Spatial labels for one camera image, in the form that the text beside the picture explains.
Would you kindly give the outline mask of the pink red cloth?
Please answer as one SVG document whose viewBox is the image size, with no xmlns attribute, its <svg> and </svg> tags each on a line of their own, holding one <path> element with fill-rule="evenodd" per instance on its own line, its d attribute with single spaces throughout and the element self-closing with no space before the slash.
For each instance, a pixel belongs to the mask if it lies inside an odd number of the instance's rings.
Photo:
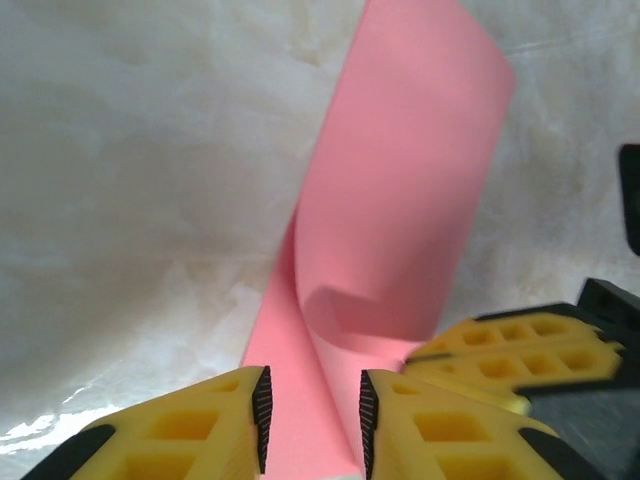
<svg viewBox="0 0 640 480">
<path fill-rule="evenodd" d="M 434 333 L 514 88 L 459 0 L 366 0 L 244 355 L 264 480 L 362 470 L 360 374 Z"/>
</svg>

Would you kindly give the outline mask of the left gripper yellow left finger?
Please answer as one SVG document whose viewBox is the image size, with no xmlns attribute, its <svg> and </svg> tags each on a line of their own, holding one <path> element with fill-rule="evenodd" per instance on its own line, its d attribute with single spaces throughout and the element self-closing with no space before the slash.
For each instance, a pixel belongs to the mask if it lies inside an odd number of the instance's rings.
<svg viewBox="0 0 640 480">
<path fill-rule="evenodd" d="M 243 367 L 100 418 L 21 480 L 259 480 L 271 370 Z"/>
</svg>

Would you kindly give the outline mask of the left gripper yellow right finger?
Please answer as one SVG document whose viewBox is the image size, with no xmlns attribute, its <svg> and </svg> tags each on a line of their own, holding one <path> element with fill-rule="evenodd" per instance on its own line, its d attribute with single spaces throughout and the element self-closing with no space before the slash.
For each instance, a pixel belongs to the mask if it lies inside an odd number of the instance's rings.
<svg viewBox="0 0 640 480">
<path fill-rule="evenodd" d="M 366 480 L 600 480 L 548 426 L 388 370 L 364 370 Z"/>
</svg>

